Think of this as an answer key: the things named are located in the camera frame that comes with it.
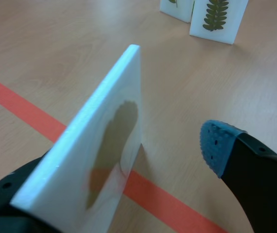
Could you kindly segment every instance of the fern leaf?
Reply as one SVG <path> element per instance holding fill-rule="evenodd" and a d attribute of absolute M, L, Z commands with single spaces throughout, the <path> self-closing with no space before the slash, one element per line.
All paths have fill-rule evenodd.
<path fill-rule="evenodd" d="M 228 0 L 209 0 L 211 4 L 207 4 L 207 13 L 204 18 L 203 28 L 212 32 L 214 30 L 224 29 L 223 25 L 226 24 L 227 15 L 226 10 L 228 9 Z"/>
<path fill-rule="evenodd" d="M 177 7 L 177 0 L 169 0 L 169 2 L 175 3 L 175 4 L 176 4 L 176 7 Z"/>

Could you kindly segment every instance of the white card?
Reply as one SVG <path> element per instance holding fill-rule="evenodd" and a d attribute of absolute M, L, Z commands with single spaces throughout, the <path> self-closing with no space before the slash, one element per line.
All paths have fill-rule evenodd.
<path fill-rule="evenodd" d="M 190 35 L 233 44 L 248 0 L 196 0 Z"/>
<path fill-rule="evenodd" d="M 130 45 L 11 205 L 63 233 L 105 233 L 140 144 L 140 53 Z"/>
<path fill-rule="evenodd" d="M 189 23 L 194 0 L 161 0 L 160 11 Z"/>

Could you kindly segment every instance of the black plastic part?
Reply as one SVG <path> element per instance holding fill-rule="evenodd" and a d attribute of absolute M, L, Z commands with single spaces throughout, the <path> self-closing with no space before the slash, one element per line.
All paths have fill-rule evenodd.
<path fill-rule="evenodd" d="M 235 141 L 222 180 L 244 209 L 254 233 L 277 233 L 277 154 L 252 136 Z"/>
<path fill-rule="evenodd" d="M 35 159 L 0 180 L 0 233 L 60 233 L 10 205 L 10 200 L 43 158 Z"/>

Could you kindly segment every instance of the textured rubber tip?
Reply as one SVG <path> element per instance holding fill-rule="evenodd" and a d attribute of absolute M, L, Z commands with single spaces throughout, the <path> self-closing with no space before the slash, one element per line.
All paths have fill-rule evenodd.
<path fill-rule="evenodd" d="M 201 127 L 202 155 L 219 178 L 224 173 L 234 142 L 241 133 L 246 131 L 216 120 L 208 120 Z"/>

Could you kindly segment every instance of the wooden floor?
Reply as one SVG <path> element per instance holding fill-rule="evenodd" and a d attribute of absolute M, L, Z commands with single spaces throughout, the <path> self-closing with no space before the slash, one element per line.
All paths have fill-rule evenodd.
<path fill-rule="evenodd" d="M 277 1 L 249 0 L 233 46 L 189 28 L 159 0 L 0 0 L 0 82 L 68 124 L 128 45 L 141 45 L 144 153 L 134 169 L 228 232 L 250 233 L 199 132 L 219 119 L 277 152 Z M 51 146 L 0 106 L 0 179 Z M 123 197 L 110 232 L 173 230 Z"/>

